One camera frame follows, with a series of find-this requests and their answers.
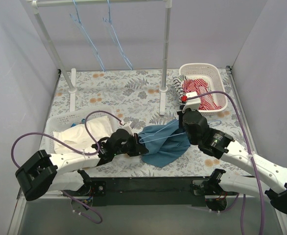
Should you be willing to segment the teal blue tank top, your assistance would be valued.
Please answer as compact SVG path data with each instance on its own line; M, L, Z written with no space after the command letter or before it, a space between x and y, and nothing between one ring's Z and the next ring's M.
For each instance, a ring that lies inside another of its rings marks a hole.
M187 134L144 143L149 153L142 155L146 164L164 167L181 157L191 146Z

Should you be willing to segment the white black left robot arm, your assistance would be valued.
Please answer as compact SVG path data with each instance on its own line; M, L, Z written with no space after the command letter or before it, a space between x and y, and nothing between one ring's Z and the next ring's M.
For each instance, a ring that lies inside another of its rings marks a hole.
M93 153L72 147L66 154L48 154L45 150L34 153L15 173L26 200L36 200L48 191L78 191L91 184L83 169L107 164L116 155L136 157L148 153L138 134L125 129L101 138L92 148Z

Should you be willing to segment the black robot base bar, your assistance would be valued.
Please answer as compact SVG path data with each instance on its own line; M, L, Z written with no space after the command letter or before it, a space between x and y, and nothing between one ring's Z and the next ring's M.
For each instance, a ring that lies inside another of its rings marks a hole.
M84 171L78 196L93 199L100 206L190 205L213 211L227 208L227 196L216 179L204 177L88 177Z

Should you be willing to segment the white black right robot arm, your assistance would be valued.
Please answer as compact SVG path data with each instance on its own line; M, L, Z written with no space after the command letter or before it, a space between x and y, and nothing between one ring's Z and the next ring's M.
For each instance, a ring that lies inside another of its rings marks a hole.
M179 127L204 154L231 163L249 173L232 176L223 169L215 169L210 177L194 190L203 195L238 192L254 197L264 196L278 211L287 214L287 168L279 166L248 150L232 136L209 127L207 119L197 110L184 105L177 112Z

